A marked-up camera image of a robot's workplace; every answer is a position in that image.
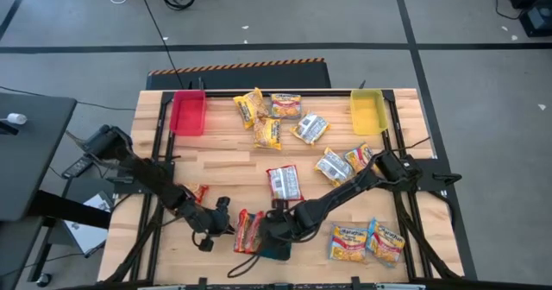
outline wooden table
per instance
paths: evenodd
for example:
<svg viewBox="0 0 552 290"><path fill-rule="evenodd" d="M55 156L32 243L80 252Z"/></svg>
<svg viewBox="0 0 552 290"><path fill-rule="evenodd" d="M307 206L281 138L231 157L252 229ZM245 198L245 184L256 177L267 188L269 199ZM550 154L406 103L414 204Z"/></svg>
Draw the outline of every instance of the wooden table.
<svg viewBox="0 0 552 290"><path fill-rule="evenodd" d="M422 106L415 89L395 89L394 93L405 145L410 146L428 136ZM140 157L151 156L161 95L162 91L141 92L131 133L135 152ZM383 148L381 136L357 136L353 133L348 97L303 97L304 110L311 110L326 118L331 123L331 129L312 147L289 132L289 128L297 121L284 120L281 151L253 147L252 130L243 128L232 98L208 98L207 105L204 135L176 137L174 155L181 157L175 160L174 180L210 185L204 199L204 205L208 207L214 207L218 197L229 196L232 223L235 223L243 208L249 211L266 211L271 208L270 187L265 173L268 168L297 165L301 191L306 199L313 199L332 189L328 180L313 170L326 147L331 147L338 154L363 141L374 152ZM160 151L166 149L169 119L170 108ZM391 139L395 142L391 130ZM430 142L407 152L415 158L430 158L433 155ZM457 274L462 274L448 207L424 192L417 194L417 201L426 238L448 266ZM114 272L134 244L141 203L142 195L133 195L114 212L99 280ZM164 216L164 221L173 217L168 213ZM312 241L293 245L289 261L261 258L249 273L236 279L228 279L226 274L247 260L249 255L233 252L235 238L219 237L215 240L212 252L204 253L191 243L190 227L185 221L179 220L162 229L154 283L197 284L199 277L207 277L210 284L347 283L351 276L360 276L362 282L408 281L403 256L396 268L383 266L371 255L367 256L367 264L328 260L329 229L332 224L366 228L373 217L398 232L397 215L390 192L374 189L351 199L328 215ZM417 275L422 276L418 249L413 239L411 242ZM148 253L149 247L146 246L142 253L141 278L146 275Z"/></svg>

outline black metal frame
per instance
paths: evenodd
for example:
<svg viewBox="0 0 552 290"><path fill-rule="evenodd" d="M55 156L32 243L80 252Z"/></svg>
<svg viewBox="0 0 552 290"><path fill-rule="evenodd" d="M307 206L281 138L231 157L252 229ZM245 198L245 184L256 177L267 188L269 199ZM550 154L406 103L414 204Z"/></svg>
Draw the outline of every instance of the black metal frame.
<svg viewBox="0 0 552 290"><path fill-rule="evenodd" d="M207 97L210 97L210 98L234 97L234 96L239 96L239 95L243 94L243 91L205 91L205 92L207 94ZM279 91L279 92L297 93L298 91L290 90L290 91ZM350 95L350 90L325 90L325 91L302 90L302 91L300 91L300 94L303 97L337 97L337 96L348 97ZM398 146L398 148L404 148L405 147L405 142L404 142L402 129L400 127L400 121L398 119L398 109L397 109L397 105L395 103L394 92L393 92L393 90L384 90L383 94L384 94L385 100L389 104L389 108L390 108L390 111L391 111L392 124L393 124L393 128L394 128L394 134L395 134L396 139L397 139L397 146ZM160 145L161 145L161 141L162 141L164 122L165 122L165 118L166 118L166 110L167 110L167 107L170 104L170 102L173 100L173 95L174 95L174 91L163 91L163 95L162 95L162 98L161 98L160 114L159 114L158 121L157 121L157 129L155 131L154 147L153 147L153 152L152 152L152 157L154 158L155 161L159 161L159 158L160 158L159 151L160 151ZM166 145L165 160L163 162L164 165L167 166L167 169L169 170L169 172L171 174L174 174L174 162L172 161L172 159L173 159L172 158L173 157L173 149L174 149L174 138L175 138L174 133L172 131L169 131L168 142L167 142L167 145ZM393 148L391 138L389 136L389 130L386 130L386 131L382 132L382 140L383 140L385 149L392 149ZM399 153L400 153L401 156L406 154L406 152L404 150L400 151ZM439 160L432 160L432 162L428 162L425 166L426 167L433 167L438 162L440 162L440 161ZM439 166L439 168L446 167L447 165L448 164L444 164L442 166ZM144 196L145 196L144 197L144 203L145 204L147 203L148 206L147 206L147 209L142 207L142 213L141 213L141 218L140 218L141 221L140 221L140 224L139 224L139 229L141 229L142 227L145 227L145 224L147 223L148 216L149 216L149 203L151 201L151 196L152 195L151 194L145 194ZM394 201L395 201L396 204L400 203L402 205L402 194L400 192L394 192L393 193L393 198L394 198ZM411 216L412 216L412 218L414 220L414 223L417 226L417 228L420 230L421 233L423 233L422 222L421 222L421 219L420 219L420 214L419 214L419 209L418 209L418 206L417 206L417 199L416 199L415 193L414 192L408 193L408 198L409 198L409 204L410 204L410 208L411 208ZM156 210L162 210L163 208L160 206L160 204L157 204L155 209ZM161 214L154 214L154 215L159 216L160 219L158 220L158 222L162 221L162 213ZM408 230L406 229L405 225L402 224L400 221L398 221L398 225L399 225L399 231L400 231L401 236L403 236L406 240L406 245L405 245L405 249L404 249L406 272L407 272L409 281L413 281L413 280L415 280L416 278L419 278L419 277L416 274L416 269L415 269L415 266L414 266L411 245L409 243L410 237L409 237ZM149 258L148 258L148 264L147 264L147 277L146 277L147 281L152 281L152 282L154 281L155 268L156 268L156 264L157 264L157 255L158 255L158 252L159 252L159 241L160 241L160 228L158 228L153 234L151 250L150 250L150 254L149 254ZM425 256L425 254L423 253L423 251L421 249L419 250L419 252L420 252L421 259L422 259L423 277L430 279L433 276L431 266L430 266L430 262L428 261L427 257ZM463 267L466 266L466 265L473 266L473 263L472 262L468 262L468 263L462 262ZM135 265L133 266L133 271L131 271L131 275L130 275L130 279L129 279L130 281L137 281L138 280L138 271L139 271L139 269L140 269L140 261L135 263ZM231 287L233 289L249 289L249 288L259 289L259 287L262 287L262 286L266 286L266 285L209 285L209 288L211 288L211 289L217 289L217 288L228 289L229 287ZM289 286L290 286L289 284L282 284L282 287L285 288L285 289L288 289ZM326 288L326 289L333 289L333 288L343 289L344 287L351 287L351 284L304 284L304 285L294 285L294 286L295 287L301 286L301 287L304 287L304 288L314 288L315 287L315 288ZM366 283L366 284L358 283L357 287L354 287L354 288L359 288L359 287L373 287L373 283Z"/></svg>

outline concrete floor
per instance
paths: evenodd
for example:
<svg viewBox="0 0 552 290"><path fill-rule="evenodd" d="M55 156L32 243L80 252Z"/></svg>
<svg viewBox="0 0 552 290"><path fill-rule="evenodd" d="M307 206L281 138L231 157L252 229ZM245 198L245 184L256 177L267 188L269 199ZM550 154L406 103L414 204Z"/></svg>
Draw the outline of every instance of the concrete floor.
<svg viewBox="0 0 552 290"><path fill-rule="evenodd" d="M0 21L15 0L0 0ZM183 12L148 0L167 43L406 43L396 0L197 0ZM503 0L503 11L515 11ZM417 43L525 43L519 22L494 13L494 0L405 0ZM6 47L160 45L142 0L22 0L2 36ZM420 52L478 277L552 285L549 132L552 51ZM418 87L408 50L330 49L177 52L177 66L324 57L334 87ZM0 85L83 101L133 107L150 70L169 68L164 53L0 54ZM541 110L539 104L547 109ZM129 130L132 112L78 106L69 129L87 136L103 123ZM64 139L52 166L81 152ZM61 181L48 173L43 188ZM54 248L51 257L75 252ZM101 251L49 262L49 288L91 284ZM36 289L25 282L18 289Z"/></svg>

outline table leg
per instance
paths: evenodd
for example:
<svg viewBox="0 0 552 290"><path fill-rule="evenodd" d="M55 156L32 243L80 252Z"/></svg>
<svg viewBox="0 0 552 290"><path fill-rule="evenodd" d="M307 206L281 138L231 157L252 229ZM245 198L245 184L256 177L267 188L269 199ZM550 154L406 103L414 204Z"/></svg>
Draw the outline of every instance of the table leg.
<svg viewBox="0 0 552 290"><path fill-rule="evenodd" d="M39 190L34 196L28 215L59 218L102 229L110 227L111 214L75 201Z"/></svg>

